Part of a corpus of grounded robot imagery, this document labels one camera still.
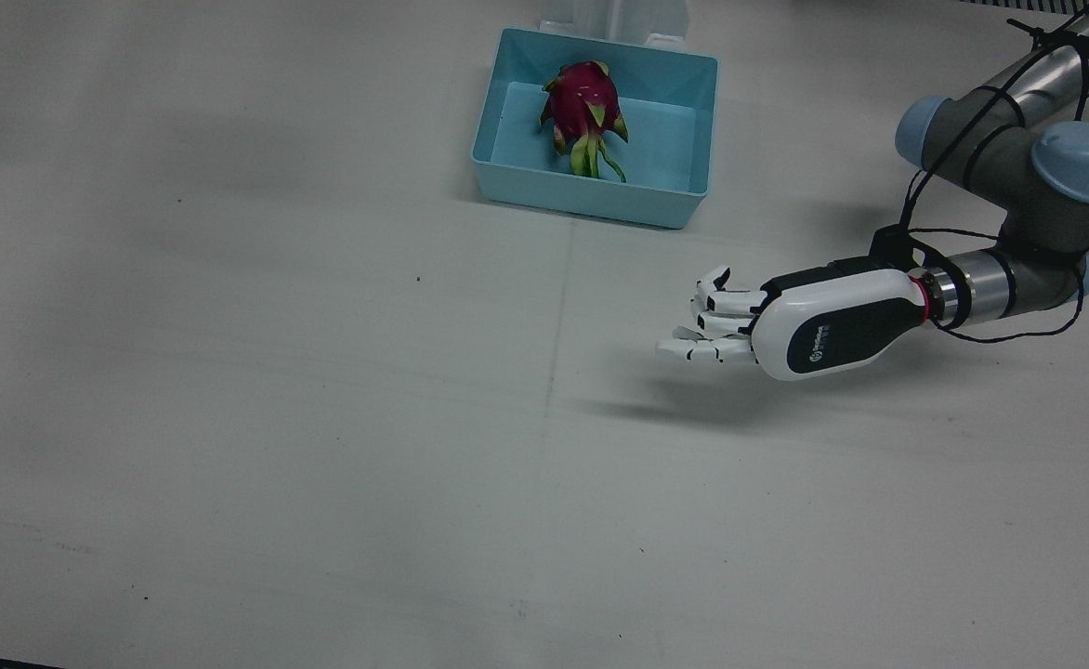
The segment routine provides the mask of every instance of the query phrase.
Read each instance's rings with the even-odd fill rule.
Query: robotic hand
[[[727,291],[731,268],[697,282],[697,330],[677,327],[663,356],[758,363],[792,381],[867,364],[928,320],[928,291],[906,272],[864,256],[778,276],[758,291]]]
[[[935,173],[1006,209],[993,246],[937,253],[910,234],[906,204],[900,224],[876,232],[870,255],[779,276],[758,291],[732,291],[731,270],[714,269],[697,282],[697,329],[677,327],[659,354],[752,362],[796,380],[860,367],[928,320],[951,331],[1080,305],[1089,293],[1089,123],[1077,113],[1042,133],[1029,126],[1074,100],[1085,107],[1086,12],[1067,24],[1076,31],[1029,31],[1031,53],[958,100],[923,98],[896,129],[898,154],[927,174],[909,203]]]

